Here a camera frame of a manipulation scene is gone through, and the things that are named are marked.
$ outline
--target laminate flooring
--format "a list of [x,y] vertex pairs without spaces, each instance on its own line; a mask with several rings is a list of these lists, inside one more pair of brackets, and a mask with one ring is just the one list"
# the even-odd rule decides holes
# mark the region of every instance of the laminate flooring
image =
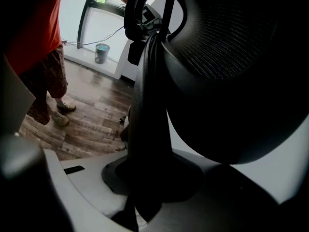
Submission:
[[[69,85],[63,100],[76,104],[76,111],[64,114],[69,125],[61,127],[51,119],[44,126],[26,115],[19,133],[55,151],[60,160],[121,150],[124,143],[119,135],[123,125],[119,119],[128,112],[133,86],[70,61],[65,61],[65,67]],[[49,94],[46,99],[57,109]]]

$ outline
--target foot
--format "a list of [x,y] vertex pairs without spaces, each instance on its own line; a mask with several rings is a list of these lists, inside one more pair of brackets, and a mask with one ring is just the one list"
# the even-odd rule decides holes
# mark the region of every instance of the foot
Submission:
[[54,111],[52,118],[60,126],[66,126],[69,123],[68,117],[62,115],[60,112],[57,111]]
[[63,101],[61,103],[57,103],[57,107],[65,110],[65,111],[75,111],[76,105],[72,102]]

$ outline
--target white wall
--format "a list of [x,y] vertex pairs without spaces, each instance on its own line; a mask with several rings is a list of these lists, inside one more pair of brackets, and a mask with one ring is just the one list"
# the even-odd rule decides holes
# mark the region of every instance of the white wall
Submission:
[[[199,155],[177,134],[169,120],[172,147]],[[233,165],[264,188],[279,203],[293,197],[303,181],[309,164],[309,116],[280,146],[261,159]]]
[[[163,16],[166,0],[155,0],[151,5],[161,16]],[[174,2],[173,12],[170,17],[169,30],[173,33],[183,21],[183,9],[177,0]]]
[[67,41],[76,41],[79,22],[86,0],[61,0],[59,10],[60,35]]

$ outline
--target cable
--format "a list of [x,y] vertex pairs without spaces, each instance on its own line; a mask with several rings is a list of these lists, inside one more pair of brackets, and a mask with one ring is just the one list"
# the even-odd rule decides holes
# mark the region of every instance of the cable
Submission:
[[66,41],[65,39],[61,38],[62,40],[62,44],[63,45],[78,45],[78,44],[81,44],[81,45],[89,45],[89,44],[95,44],[95,43],[99,43],[99,42],[103,42],[103,41],[106,41],[108,39],[110,39],[112,36],[114,36],[119,30],[121,30],[124,26],[122,26],[121,28],[117,29],[114,33],[111,33],[110,35],[106,36],[103,40],[100,40],[100,41],[95,41],[95,42],[91,42],[91,43],[86,43],[86,44],[83,44],[83,43],[80,43],[80,42],[77,42],[77,41]]

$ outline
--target floral skirt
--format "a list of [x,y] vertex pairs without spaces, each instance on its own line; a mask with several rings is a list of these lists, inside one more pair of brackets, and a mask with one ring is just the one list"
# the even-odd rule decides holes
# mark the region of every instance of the floral skirt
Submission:
[[39,123],[49,122],[47,112],[47,91],[53,98],[61,98],[67,92],[67,80],[64,69],[63,46],[50,52],[44,59],[22,73],[19,78],[35,96],[28,115]]

